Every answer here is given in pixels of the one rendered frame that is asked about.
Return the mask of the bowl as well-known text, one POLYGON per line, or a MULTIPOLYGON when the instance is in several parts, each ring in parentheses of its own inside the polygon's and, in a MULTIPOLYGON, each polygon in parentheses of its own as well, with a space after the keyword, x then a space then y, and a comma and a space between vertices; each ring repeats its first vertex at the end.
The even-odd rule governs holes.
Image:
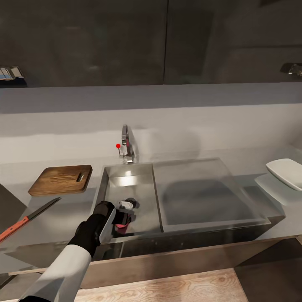
POLYGON ((267 170, 286 186, 302 191, 302 165, 291 159, 278 159, 266 164, 267 170))

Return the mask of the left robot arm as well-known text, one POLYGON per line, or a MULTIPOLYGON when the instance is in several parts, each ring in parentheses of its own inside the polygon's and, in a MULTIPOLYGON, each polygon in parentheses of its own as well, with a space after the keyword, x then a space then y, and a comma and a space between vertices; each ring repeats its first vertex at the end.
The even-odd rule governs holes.
POLYGON ((17 302, 73 302, 87 268, 111 224, 127 225, 131 217, 121 209, 133 209, 130 202, 102 201, 93 215, 77 228, 75 236, 42 276, 17 302))

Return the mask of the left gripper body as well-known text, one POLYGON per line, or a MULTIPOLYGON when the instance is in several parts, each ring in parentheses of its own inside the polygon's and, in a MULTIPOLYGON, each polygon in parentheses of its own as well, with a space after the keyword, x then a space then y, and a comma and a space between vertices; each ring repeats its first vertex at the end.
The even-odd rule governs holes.
POLYGON ((121 224, 121 225, 126 225, 127 223, 127 218, 128 218, 128 214, 127 213, 123 213, 123 212, 120 212, 118 210, 117 211, 117 219, 115 222, 113 222, 112 224, 113 225, 116 225, 116 224, 121 224))

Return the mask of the parer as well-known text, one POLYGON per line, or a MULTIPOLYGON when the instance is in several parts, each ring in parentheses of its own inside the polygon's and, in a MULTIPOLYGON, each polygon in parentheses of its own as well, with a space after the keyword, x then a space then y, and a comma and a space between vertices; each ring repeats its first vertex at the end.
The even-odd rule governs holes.
POLYGON ((16 223, 15 225, 11 226, 10 228, 8 228, 5 232, 3 232, 0 235, 0 242, 5 239, 6 237, 8 237, 10 234, 12 234, 13 232, 15 232, 17 229, 19 229, 21 226, 23 226, 26 222, 28 222, 30 219, 32 219, 33 217, 35 217, 38 213, 40 213, 42 210, 44 210, 45 208, 47 208, 48 206, 50 206, 51 204, 53 204, 55 201, 57 201, 59 198, 56 198, 54 200, 51 200, 50 202, 46 203, 44 206, 42 206, 41 208, 39 208, 37 211, 33 212, 31 215, 26 216, 23 218, 23 220, 19 221, 18 223, 16 223))

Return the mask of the cutting board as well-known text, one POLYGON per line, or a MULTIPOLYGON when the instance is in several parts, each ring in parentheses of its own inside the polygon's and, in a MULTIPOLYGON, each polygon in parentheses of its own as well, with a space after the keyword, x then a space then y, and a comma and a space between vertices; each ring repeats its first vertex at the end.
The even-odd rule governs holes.
POLYGON ((48 167, 29 189, 30 195, 83 191, 91 173, 91 165, 48 167), (78 182, 80 175, 83 178, 78 182))

